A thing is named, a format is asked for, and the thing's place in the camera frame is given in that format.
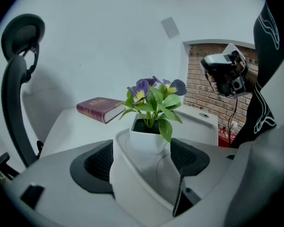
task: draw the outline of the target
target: black chair backrest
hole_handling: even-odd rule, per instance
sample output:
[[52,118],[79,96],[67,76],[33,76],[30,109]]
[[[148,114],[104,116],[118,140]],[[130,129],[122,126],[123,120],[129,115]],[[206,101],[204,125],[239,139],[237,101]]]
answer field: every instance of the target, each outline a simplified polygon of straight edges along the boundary
[[22,118],[20,89],[27,78],[23,56],[16,55],[8,63],[1,88],[2,109],[9,135],[24,165],[33,164],[37,157],[28,139]]

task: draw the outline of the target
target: chair headrest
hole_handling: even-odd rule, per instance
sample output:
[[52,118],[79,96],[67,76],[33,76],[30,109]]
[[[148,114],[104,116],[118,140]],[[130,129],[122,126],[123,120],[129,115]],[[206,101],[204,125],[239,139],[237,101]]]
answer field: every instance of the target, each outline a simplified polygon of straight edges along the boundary
[[13,56],[31,48],[32,43],[40,43],[44,36],[45,24],[35,14],[22,14],[6,26],[1,46],[4,57],[9,61]]

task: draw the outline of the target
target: green leaf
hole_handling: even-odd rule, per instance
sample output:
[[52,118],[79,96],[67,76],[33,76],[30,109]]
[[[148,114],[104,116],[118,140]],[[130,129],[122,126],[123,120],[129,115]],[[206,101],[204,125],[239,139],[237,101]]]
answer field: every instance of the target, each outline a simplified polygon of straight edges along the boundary
[[172,112],[174,113],[175,121],[178,121],[179,123],[183,123],[182,120],[180,119],[180,117],[174,111],[172,111]]
[[126,96],[127,96],[127,98],[130,97],[130,96],[132,96],[129,90],[127,90]]
[[120,117],[120,119],[122,119],[124,115],[126,115],[127,113],[130,113],[130,112],[137,112],[137,111],[135,111],[135,110],[133,110],[133,109],[126,109],[126,110],[123,112],[123,114],[122,114],[122,116]]
[[129,108],[133,108],[133,103],[134,102],[134,100],[133,100],[133,96],[129,96],[128,98],[127,98],[127,100],[125,101],[125,106],[127,106],[127,107],[129,107]]
[[167,108],[165,108],[162,104],[159,105],[160,110],[171,120],[176,120],[174,113]]
[[134,108],[138,111],[146,111],[146,112],[154,111],[151,104],[145,104],[145,103],[136,104],[136,105],[134,105]]
[[181,106],[181,102],[178,102],[176,105],[172,105],[172,106],[169,106],[169,107],[166,107],[168,110],[174,110],[176,108],[179,108]]
[[168,115],[167,116],[165,113],[162,114],[160,116],[160,118],[162,119],[167,119],[167,120],[174,120],[174,121],[178,121],[179,123],[183,123],[182,120],[180,119],[180,117],[174,112],[174,111],[170,111],[168,112]]
[[164,107],[170,107],[173,105],[176,105],[180,102],[180,97],[176,94],[170,94],[168,97],[164,100],[163,106]]
[[158,118],[160,134],[166,139],[167,142],[171,142],[172,126],[170,122],[165,119]]
[[154,95],[154,97],[156,98],[157,103],[162,104],[162,102],[163,102],[162,93],[159,90],[157,90],[155,87],[151,87],[151,91],[152,91],[152,94]]
[[155,110],[157,109],[157,101],[156,101],[155,96],[154,96],[152,93],[148,94],[148,96],[146,97],[145,100],[146,100],[146,102],[147,102],[148,104],[151,104],[152,107],[153,107]]
[[164,95],[167,92],[167,87],[161,84],[159,86],[159,91],[162,93],[162,95]]

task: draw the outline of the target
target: black clip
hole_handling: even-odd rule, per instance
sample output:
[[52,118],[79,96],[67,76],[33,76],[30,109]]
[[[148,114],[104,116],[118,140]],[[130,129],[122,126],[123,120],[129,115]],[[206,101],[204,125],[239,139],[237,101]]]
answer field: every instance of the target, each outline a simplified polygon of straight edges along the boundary
[[38,57],[39,57],[39,43],[34,41],[30,44],[30,47],[28,50],[26,50],[23,54],[23,57],[27,54],[28,51],[31,51],[35,55],[34,64],[31,65],[31,67],[27,70],[26,78],[24,79],[24,82],[29,82],[29,80],[32,78],[32,74],[34,70],[36,69]]

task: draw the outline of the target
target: black cable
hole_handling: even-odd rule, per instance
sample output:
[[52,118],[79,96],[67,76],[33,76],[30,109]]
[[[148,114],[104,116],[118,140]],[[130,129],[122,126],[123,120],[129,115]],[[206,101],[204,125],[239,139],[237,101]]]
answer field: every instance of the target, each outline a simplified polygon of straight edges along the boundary
[[237,111],[237,105],[238,105],[238,97],[236,97],[236,105],[235,108],[233,109],[232,115],[228,119],[228,141],[229,141],[229,146],[231,146],[231,121]]

